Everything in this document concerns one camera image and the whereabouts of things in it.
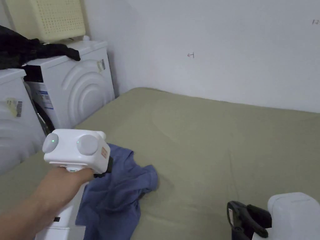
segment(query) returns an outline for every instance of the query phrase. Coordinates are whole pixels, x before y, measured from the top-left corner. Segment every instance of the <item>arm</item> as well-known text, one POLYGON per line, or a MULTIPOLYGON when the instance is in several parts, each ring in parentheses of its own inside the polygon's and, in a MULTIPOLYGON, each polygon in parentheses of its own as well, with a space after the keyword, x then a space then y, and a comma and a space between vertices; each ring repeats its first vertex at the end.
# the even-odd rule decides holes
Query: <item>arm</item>
POLYGON ((34 194, 15 209, 0 216, 0 236, 4 240, 32 239, 52 223, 59 210, 70 202, 82 184, 93 178, 91 169, 68 172, 52 169, 34 194))

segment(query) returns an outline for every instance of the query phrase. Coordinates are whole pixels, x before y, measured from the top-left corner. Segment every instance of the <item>black clip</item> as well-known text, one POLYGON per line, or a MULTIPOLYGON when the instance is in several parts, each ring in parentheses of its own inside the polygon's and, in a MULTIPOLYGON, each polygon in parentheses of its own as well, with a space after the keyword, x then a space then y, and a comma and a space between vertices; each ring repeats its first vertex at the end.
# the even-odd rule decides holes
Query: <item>black clip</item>
POLYGON ((112 172, 112 166, 113 166, 113 158, 109 157, 109 162, 108 162, 108 167, 106 172, 102 173, 102 174, 94 174, 94 178, 103 178, 107 173, 111 173, 112 172))
POLYGON ((270 213, 253 205, 228 202, 227 215, 232 228, 232 240, 251 240, 254 233, 267 238, 266 228, 272 227, 270 213))

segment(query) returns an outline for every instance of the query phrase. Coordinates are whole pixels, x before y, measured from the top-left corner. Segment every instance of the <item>dryer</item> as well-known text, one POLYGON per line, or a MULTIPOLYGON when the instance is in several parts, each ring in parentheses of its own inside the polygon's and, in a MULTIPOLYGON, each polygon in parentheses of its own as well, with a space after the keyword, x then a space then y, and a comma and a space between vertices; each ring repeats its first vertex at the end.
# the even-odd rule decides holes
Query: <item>dryer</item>
POLYGON ((74 128, 115 98, 107 42, 67 44, 81 61, 66 56, 37 59, 23 67, 32 97, 55 128, 74 128))
POLYGON ((21 69, 0 70, 0 174, 42 148, 45 139, 21 69))

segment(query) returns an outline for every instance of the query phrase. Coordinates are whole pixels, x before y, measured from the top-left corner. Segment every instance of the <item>white device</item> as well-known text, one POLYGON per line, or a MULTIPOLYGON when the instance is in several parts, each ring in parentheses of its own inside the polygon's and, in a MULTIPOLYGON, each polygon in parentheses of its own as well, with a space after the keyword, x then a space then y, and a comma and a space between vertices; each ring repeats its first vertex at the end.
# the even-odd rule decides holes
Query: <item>white device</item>
MULTIPOLYGON (((318 240, 320 238, 320 205, 304 193, 288 193, 271 197, 268 211, 272 228, 270 240, 318 240)), ((256 233, 253 240, 263 240, 256 233)))
MULTIPOLYGON (((43 144, 44 160, 54 166, 66 167, 70 172, 91 168, 96 174, 103 174, 110 167, 110 147, 103 132, 56 129, 43 144)), ((73 200, 56 216, 53 223, 39 232, 36 240, 79 240, 83 239, 85 226, 76 226, 85 184, 73 200)))
POLYGON ((41 149, 45 134, 23 84, 21 69, 0 70, 0 174, 41 149))
POLYGON ((56 129, 75 127, 115 98, 107 42, 74 41, 67 46, 79 51, 81 61, 60 56, 23 67, 32 98, 56 129))

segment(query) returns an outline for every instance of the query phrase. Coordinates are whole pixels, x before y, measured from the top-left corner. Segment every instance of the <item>bed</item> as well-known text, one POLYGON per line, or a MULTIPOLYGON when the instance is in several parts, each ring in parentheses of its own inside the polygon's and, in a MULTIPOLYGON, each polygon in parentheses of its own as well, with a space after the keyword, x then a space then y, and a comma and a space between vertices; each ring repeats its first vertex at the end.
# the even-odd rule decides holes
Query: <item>bed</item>
MULTIPOLYGON (((133 89, 78 129, 153 164, 157 191, 144 196, 132 239, 231 239, 226 204, 266 208, 275 194, 320 201, 320 114, 133 89)), ((0 209, 27 197, 49 170, 38 153, 0 177, 0 209)))

